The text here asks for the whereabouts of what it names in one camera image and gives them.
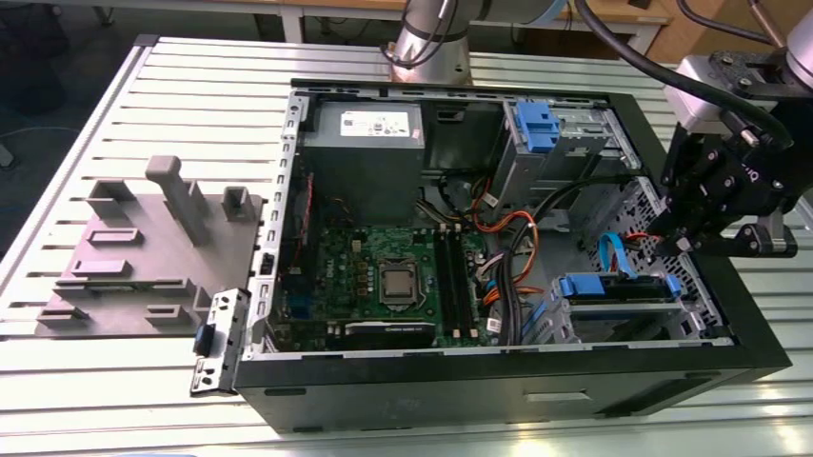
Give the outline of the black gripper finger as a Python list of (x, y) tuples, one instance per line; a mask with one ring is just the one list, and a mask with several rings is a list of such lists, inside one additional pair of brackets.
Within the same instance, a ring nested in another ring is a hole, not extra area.
[(734, 222), (726, 212), (726, 203), (707, 199), (687, 199), (671, 204), (675, 233), (671, 235), (671, 253), (698, 252), (729, 257), (735, 253), (735, 242), (721, 232)]
[(701, 185), (719, 164), (719, 135), (675, 135), (662, 173), (666, 209), (656, 218), (664, 248), (690, 248), (703, 224), (709, 199)]

